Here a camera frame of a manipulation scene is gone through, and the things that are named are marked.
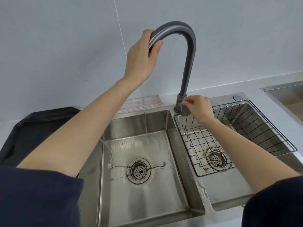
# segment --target forearm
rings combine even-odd
[[[298,176],[297,172],[266,150],[222,124],[217,119],[204,122],[222,145],[254,192],[276,181]]]
[[[48,137],[19,168],[54,170],[75,177],[112,117],[137,85],[121,79]]]

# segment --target hand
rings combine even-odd
[[[127,62],[124,78],[137,84],[139,87],[152,74],[156,63],[160,48],[163,44],[159,40],[154,44],[149,56],[149,40],[153,30],[144,30],[142,37],[131,46],[127,53]]]
[[[186,106],[192,116],[203,125],[206,125],[208,122],[215,119],[208,97],[200,95],[189,96],[182,101],[182,104]]]

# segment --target faucet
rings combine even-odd
[[[180,93],[177,96],[175,111],[180,113],[181,116],[190,115],[190,111],[187,107],[182,105],[182,101],[186,99],[186,91],[191,73],[192,64],[194,62],[196,53],[196,36],[192,28],[181,21],[171,21],[159,28],[157,28],[151,35],[149,40],[149,52],[151,52],[153,45],[158,41],[171,34],[183,35],[187,41],[187,55],[185,60],[185,67],[183,72],[182,84]]]

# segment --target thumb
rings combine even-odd
[[[157,62],[157,57],[159,55],[160,48],[162,47],[162,45],[163,45],[163,41],[159,40],[152,47],[152,50],[151,50],[151,53],[150,53],[150,56],[149,56],[149,58],[152,60],[152,62],[154,62],[154,63]]]
[[[182,101],[182,105],[184,105],[185,107],[187,107],[190,110],[190,112],[191,112],[191,110],[192,110],[192,108],[194,106],[194,105],[192,105],[191,103],[189,103],[189,102],[187,102],[185,100]]]

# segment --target wire grid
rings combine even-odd
[[[249,100],[214,106],[213,111],[214,117],[223,124],[274,156],[297,150]],[[175,115],[174,118],[198,177],[235,168],[219,142],[192,115],[187,117]],[[209,155],[218,151],[222,153],[225,164],[214,167],[214,164],[210,163]]]

